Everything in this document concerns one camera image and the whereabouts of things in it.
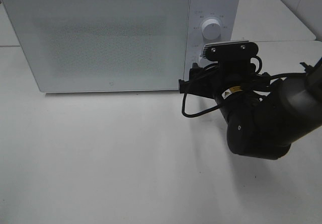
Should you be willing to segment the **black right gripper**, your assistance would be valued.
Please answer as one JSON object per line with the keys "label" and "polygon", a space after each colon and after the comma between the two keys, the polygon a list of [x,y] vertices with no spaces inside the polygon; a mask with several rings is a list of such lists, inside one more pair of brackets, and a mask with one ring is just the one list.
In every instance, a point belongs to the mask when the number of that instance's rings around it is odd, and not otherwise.
{"label": "black right gripper", "polygon": [[248,40],[205,44],[201,57],[214,62],[206,66],[194,62],[188,80],[179,80],[179,92],[184,97],[204,98],[215,98],[230,89],[269,92],[270,75],[260,74],[262,60],[256,57],[258,65],[252,62],[258,52],[258,45]]}

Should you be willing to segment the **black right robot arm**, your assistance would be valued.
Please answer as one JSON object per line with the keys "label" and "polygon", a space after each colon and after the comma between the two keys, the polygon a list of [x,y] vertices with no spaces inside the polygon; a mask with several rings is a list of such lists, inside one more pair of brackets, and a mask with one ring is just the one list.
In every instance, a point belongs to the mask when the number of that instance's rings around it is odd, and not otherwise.
{"label": "black right robot arm", "polygon": [[258,45],[230,41],[204,45],[205,67],[193,63],[187,81],[179,80],[184,96],[213,99],[227,123],[227,145],[240,156],[276,160],[293,142],[321,126],[321,62],[304,65],[303,73],[262,72]]}

